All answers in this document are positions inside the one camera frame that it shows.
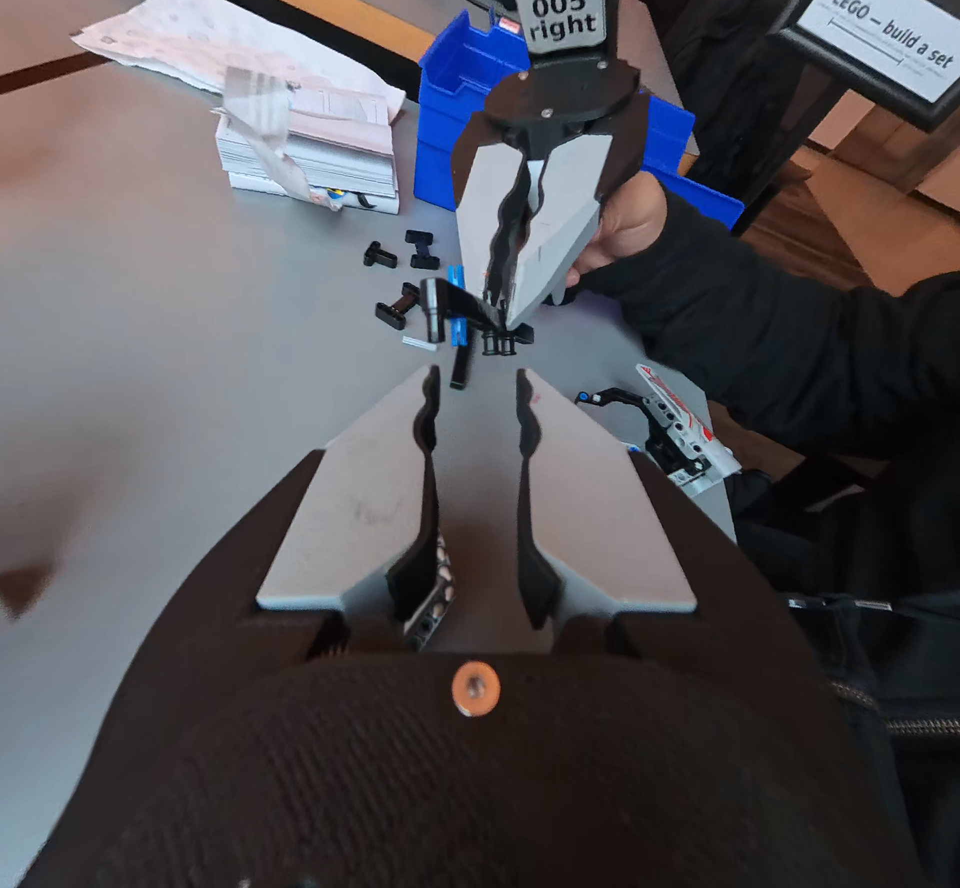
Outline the blue plastic bin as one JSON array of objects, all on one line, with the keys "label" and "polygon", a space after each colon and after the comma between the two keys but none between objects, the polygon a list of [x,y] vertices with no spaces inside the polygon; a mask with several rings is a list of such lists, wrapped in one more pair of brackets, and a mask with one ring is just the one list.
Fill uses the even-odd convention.
[{"label": "blue plastic bin", "polygon": [[[520,25],[493,16],[488,30],[473,27],[466,10],[438,33],[419,60],[418,123],[414,196],[454,210],[451,154],[471,116],[484,107],[491,89],[529,64]],[[642,168],[685,199],[704,216],[729,230],[743,213],[743,203],[678,174],[692,137],[694,114],[651,96]]]}]

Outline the long black lego beam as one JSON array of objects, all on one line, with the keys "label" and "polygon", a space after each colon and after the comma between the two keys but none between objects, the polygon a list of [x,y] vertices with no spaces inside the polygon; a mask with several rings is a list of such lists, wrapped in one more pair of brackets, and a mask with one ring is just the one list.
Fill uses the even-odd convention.
[{"label": "long black lego beam", "polygon": [[425,317],[426,340],[438,345],[446,339],[448,321],[464,319],[482,339],[486,356],[512,356],[518,345],[532,345],[534,329],[521,323],[508,329],[506,316],[496,306],[475,297],[462,287],[439,278],[427,278],[417,286],[417,301]]}]

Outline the black bag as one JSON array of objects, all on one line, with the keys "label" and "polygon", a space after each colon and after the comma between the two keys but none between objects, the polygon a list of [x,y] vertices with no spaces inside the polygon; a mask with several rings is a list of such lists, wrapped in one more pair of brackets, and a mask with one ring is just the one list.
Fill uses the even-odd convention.
[{"label": "black bag", "polygon": [[758,199],[846,92],[770,30],[789,0],[690,0],[664,51],[699,156],[688,176]]}]

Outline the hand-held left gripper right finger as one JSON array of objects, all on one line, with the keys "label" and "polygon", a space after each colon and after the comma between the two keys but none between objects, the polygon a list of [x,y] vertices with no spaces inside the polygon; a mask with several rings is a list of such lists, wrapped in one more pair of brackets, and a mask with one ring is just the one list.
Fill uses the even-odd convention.
[{"label": "hand-held left gripper right finger", "polygon": [[532,627],[692,614],[697,597],[630,452],[537,373],[515,378],[517,580]]}]

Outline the pink plastic bag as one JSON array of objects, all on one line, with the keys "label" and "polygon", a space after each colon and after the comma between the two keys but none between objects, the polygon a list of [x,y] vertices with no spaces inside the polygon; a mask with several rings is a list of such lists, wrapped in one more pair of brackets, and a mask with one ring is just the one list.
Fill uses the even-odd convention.
[{"label": "pink plastic bag", "polygon": [[270,73],[238,66],[224,70],[223,110],[267,178],[289,197],[338,212],[340,201],[324,189],[312,188],[304,171],[286,154],[290,94],[287,82]]}]

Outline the closed cardboard box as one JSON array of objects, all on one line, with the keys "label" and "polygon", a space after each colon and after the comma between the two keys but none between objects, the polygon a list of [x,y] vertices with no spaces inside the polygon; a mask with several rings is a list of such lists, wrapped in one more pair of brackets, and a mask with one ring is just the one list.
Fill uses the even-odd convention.
[{"label": "closed cardboard box", "polygon": [[826,156],[806,184],[876,287],[900,296],[959,270],[958,222],[941,210]]}]

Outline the black framed marker sign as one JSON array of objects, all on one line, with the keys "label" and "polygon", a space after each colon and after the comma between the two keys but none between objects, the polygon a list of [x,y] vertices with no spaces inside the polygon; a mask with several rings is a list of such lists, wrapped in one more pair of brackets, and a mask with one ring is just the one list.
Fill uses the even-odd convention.
[{"label": "black framed marker sign", "polygon": [[770,35],[922,131],[958,108],[959,0],[789,0]]}]

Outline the grey toothed lego jaw assembly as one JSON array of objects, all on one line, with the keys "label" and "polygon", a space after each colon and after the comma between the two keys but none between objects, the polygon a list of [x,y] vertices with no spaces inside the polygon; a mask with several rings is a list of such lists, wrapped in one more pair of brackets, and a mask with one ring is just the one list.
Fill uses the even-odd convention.
[{"label": "grey toothed lego jaw assembly", "polygon": [[432,639],[452,605],[456,594],[455,578],[446,540],[441,531],[436,543],[436,576],[425,600],[414,610],[403,627],[407,647],[420,652]]}]

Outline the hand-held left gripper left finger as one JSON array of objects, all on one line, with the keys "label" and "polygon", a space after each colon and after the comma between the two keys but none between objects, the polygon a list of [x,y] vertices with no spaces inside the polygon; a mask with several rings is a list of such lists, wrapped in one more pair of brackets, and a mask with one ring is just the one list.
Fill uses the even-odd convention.
[{"label": "hand-held left gripper left finger", "polygon": [[256,595],[268,611],[405,622],[432,592],[440,371],[414,371],[323,449]]}]

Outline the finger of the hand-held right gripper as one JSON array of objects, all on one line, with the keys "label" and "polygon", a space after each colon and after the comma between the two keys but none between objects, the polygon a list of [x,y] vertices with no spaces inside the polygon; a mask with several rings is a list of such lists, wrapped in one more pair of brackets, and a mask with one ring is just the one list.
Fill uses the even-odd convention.
[{"label": "finger of the hand-held right gripper", "polygon": [[500,300],[510,239],[529,193],[523,152],[508,144],[477,148],[456,210],[463,286],[490,304]]},{"label": "finger of the hand-held right gripper", "polygon": [[598,227],[596,188],[612,141],[611,135],[581,135],[546,159],[538,180],[539,205],[510,278],[508,330],[516,330],[545,298],[561,298],[566,290],[568,271]]}]

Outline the person's right hand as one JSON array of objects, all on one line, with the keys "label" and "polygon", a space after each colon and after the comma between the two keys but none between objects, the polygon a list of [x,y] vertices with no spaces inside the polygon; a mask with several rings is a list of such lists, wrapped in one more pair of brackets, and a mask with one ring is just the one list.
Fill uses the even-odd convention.
[{"label": "person's right hand", "polygon": [[638,172],[606,202],[598,228],[566,273],[570,289],[585,275],[651,247],[667,219],[666,193],[651,173]]}]

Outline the person's right forearm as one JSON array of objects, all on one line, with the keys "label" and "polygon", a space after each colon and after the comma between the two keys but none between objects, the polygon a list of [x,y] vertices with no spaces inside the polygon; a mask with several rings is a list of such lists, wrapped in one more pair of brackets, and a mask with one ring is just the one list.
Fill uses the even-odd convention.
[{"label": "person's right forearm", "polygon": [[582,276],[656,362],[802,453],[958,449],[959,281],[893,296],[790,274],[668,192],[650,247]]}]

